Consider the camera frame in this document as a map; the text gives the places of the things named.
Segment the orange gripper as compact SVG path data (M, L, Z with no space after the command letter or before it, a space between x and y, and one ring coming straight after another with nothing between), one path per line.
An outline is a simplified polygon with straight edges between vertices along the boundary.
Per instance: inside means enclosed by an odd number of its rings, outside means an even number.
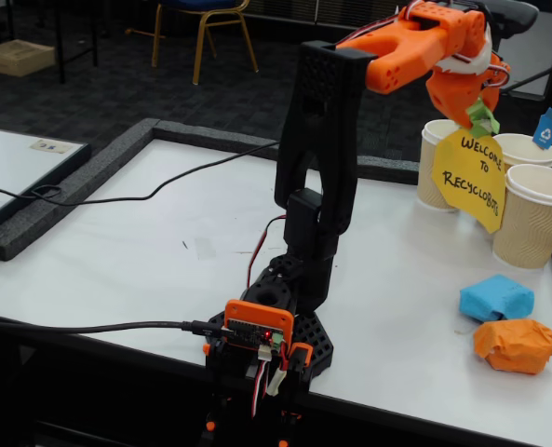
M426 88L433 105L448 119L465 129L472 128L467 109L480 93L484 105L493 112L499 101L501 88L511 75L508 64L491 64L483 75L457 74L435 69L426 81Z

